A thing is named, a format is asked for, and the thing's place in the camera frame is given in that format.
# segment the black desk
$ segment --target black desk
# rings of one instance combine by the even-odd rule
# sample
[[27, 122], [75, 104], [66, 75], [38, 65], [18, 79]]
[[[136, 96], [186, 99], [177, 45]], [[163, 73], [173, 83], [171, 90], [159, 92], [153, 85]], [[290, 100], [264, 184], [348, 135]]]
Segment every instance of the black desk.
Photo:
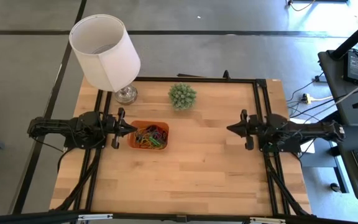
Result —
[[[329, 88], [333, 97], [338, 97], [349, 93], [355, 85], [345, 82], [342, 79], [343, 75], [343, 61], [332, 60], [326, 52], [318, 54], [321, 67], [326, 76]], [[345, 126], [346, 139], [344, 142], [338, 144], [339, 152], [343, 158], [347, 174], [353, 186], [354, 193], [358, 198], [358, 168], [356, 162], [351, 154], [351, 151], [358, 149], [358, 109], [354, 109], [352, 105], [358, 102], [358, 93], [350, 96], [342, 103], [337, 105], [338, 114]]]

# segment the desk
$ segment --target desk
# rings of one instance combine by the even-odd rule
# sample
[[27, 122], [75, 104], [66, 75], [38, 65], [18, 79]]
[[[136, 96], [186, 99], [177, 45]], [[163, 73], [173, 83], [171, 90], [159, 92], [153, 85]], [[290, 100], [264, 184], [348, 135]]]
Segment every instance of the desk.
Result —
[[[349, 93], [356, 87], [341, 78], [343, 75], [343, 60], [334, 61], [326, 52], [320, 52], [318, 57], [333, 97]], [[338, 149], [343, 158], [354, 194], [358, 198], [358, 168], [351, 154], [352, 150], [358, 149], [358, 109], [352, 107], [352, 104], [357, 102], [358, 93], [338, 104], [337, 114], [340, 116], [343, 124], [351, 125], [351, 127], [345, 128], [346, 139], [344, 142], [338, 144]]]
[[[242, 109], [256, 114], [253, 87], [245, 83], [189, 83], [198, 93], [195, 107], [175, 112], [168, 99], [173, 82], [134, 82], [135, 103], [123, 106], [125, 120], [168, 123], [168, 146], [162, 152], [131, 149], [126, 137], [120, 148], [103, 149], [91, 210], [93, 212], [176, 213], [202, 215], [271, 215], [264, 159], [244, 148], [245, 139], [226, 130], [239, 121]], [[274, 113], [288, 117], [280, 80], [267, 80]], [[74, 116], [92, 111], [97, 89], [83, 81]], [[111, 101], [110, 111], [119, 105]], [[59, 206], [78, 181], [84, 150], [62, 160], [50, 208]], [[303, 209], [310, 205], [298, 160], [280, 154], [285, 183]], [[83, 191], [81, 208], [86, 199]], [[280, 191], [276, 188], [279, 211]]]

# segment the orange container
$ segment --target orange container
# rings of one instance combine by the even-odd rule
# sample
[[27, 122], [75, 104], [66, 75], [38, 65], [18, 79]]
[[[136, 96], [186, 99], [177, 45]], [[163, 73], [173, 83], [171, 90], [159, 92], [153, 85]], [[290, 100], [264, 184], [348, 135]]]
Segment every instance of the orange container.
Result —
[[164, 123], [164, 122], [157, 122], [157, 121], [133, 121], [131, 123], [132, 126], [134, 127], [137, 127], [138, 129], [140, 128], [147, 128], [151, 125], [156, 125], [158, 126], [159, 128], [162, 128], [164, 129], [166, 132], [167, 132], [167, 143], [166, 145], [161, 148], [161, 149], [145, 149], [145, 148], [141, 148], [139, 146], [139, 143], [136, 142], [136, 137], [135, 137], [135, 133], [130, 133], [128, 135], [128, 139], [127, 139], [127, 142], [128, 142], [128, 145], [134, 149], [142, 149], [142, 150], [150, 150], [150, 151], [161, 151], [163, 149], [165, 149], [168, 145], [168, 137], [169, 137], [169, 126], [167, 123]]

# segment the white lampshade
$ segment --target white lampshade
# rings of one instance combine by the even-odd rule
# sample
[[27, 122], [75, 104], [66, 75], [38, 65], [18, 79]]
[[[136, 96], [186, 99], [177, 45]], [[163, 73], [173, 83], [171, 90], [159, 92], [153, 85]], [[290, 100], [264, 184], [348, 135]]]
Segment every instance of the white lampshade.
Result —
[[140, 58], [124, 24], [114, 16], [82, 19], [69, 40], [87, 81], [100, 90], [117, 92], [139, 73]]

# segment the colorful paper clips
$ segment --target colorful paper clips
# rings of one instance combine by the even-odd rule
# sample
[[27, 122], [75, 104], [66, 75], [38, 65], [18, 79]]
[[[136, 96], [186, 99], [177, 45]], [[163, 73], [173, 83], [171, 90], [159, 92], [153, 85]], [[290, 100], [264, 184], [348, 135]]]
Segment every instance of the colorful paper clips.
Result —
[[141, 149], [163, 149], [167, 145], [167, 138], [166, 130], [156, 125], [139, 128], [135, 132], [135, 141]]

